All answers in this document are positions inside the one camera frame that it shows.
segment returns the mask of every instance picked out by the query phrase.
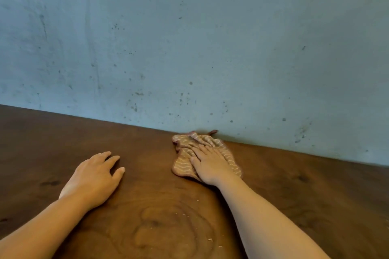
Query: dark brown wood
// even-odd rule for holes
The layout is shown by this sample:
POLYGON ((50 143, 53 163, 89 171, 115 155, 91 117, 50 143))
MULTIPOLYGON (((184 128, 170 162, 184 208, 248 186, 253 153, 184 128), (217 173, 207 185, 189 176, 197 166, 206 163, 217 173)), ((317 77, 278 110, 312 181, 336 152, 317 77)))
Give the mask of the dark brown wood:
MULTIPOLYGON (((173 133, 0 106, 0 237, 53 202, 76 166, 126 167, 57 258, 245 258, 220 193, 171 172, 173 133)), ((333 259, 389 258, 389 168, 228 143, 245 182, 333 259)))

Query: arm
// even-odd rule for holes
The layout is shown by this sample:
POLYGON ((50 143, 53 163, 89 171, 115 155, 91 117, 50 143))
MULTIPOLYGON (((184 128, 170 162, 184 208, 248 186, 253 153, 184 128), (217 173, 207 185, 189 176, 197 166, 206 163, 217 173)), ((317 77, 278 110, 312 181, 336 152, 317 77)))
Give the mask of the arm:
POLYGON ((249 258, 329 259, 305 232, 236 176, 218 151, 203 145, 193 151, 193 167, 205 183, 220 189, 249 258))
POLYGON ((97 154, 82 162, 57 201, 0 241, 0 259, 51 258, 63 240, 91 209, 104 203, 118 186, 124 168, 111 176, 119 156, 97 154))

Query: striped cloth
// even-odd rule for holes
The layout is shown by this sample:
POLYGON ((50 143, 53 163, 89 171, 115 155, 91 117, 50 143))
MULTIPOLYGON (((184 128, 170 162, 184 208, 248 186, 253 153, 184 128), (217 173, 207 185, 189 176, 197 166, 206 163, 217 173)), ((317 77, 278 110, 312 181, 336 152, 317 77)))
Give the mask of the striped cloth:
POLYGON ((181 177, 192 177, 202 182, 196 170, 193 168, 190 158, 195 156, 192 148, 198 148, 199 144, 203 144, 211 146, 214 149, 216 148, 226 159, 232 171, 241 178, 242 171, 235 163, 234 157, 227 146, 220 139, 212 138, 211 135, 216 132, 217 130, 212 130, 208 135, 198 135, 195 131, 192 131, 188 134, 174 135, 173 143, 177 144, 176 150, 178 151, 178 157, 172 168, 173 173, 181 177))

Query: towel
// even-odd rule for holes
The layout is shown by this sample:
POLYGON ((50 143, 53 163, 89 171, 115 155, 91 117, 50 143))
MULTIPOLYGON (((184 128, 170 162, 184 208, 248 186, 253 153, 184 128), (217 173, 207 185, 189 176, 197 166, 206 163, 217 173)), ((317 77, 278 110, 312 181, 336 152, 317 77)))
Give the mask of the towel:
POLYGON ((227 146, 220 139, 214 139, 211 135, 215 134, 217 130, 212 130, 207 135, 198 135, 196 131, 191 131, 187 134, 177 134, 173 136, 173 143, 177 144, 176 150, 178 156, 174 162, 172 171, 174 174, 181 177, 192 177, 202 182, 201 178, 197 175, 195 168, 193 168, 190 158, 196 156, 192 148, 199 148, 199 144, 205 146, 211 146, 217 149, 226 162, 231 167, 232 171, 242 178, 242 171, 240 167, 235 163, 234 156, 227 148, 227 146))

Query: left hand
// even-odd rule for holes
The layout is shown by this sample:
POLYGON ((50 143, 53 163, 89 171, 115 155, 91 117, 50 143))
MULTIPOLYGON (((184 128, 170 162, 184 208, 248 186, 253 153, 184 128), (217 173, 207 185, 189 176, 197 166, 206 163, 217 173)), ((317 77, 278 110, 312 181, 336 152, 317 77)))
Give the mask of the left hand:
POLYGON ((104 203, 118 187, 124 174, 124 167, 115 171, 113 175, 109 170, 114 166, 119 156, 113 156, 111 152, 96 154, 83 161, 62 189, 60 197, 78 196, 89 211, 104 203))

